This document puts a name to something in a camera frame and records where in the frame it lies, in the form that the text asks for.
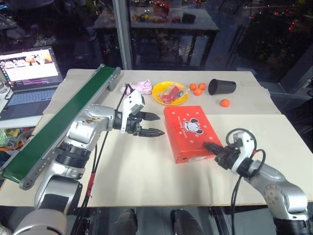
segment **green conveyor belt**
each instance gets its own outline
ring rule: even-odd
[[[19,183],[64,132],[115,68],[102,67],[4,169],[3,177]]]

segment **laptop keyboard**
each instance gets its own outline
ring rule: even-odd
[[[38,92],[13,94],[13,97],[9,101],[8,106],[35,103],[41,101],[50,101],[54,92],[55,90],[44,90]]]

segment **metal pole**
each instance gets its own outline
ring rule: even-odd
[[[131,70],[131,36],[126,0],[113,0],[113,9],[123,69]]]

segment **laptop screen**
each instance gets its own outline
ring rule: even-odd
[[[14,91],[58,85],[63,80],[51,47],[0,54],[0,68]]]

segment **glass window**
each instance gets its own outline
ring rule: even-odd
[[[121,66],[111,0],[0,0],[0,51],[52,46],[69,69]]]
[[[312,43],[309,0],[129,0],[134,69],[251,71],[279,82]]]

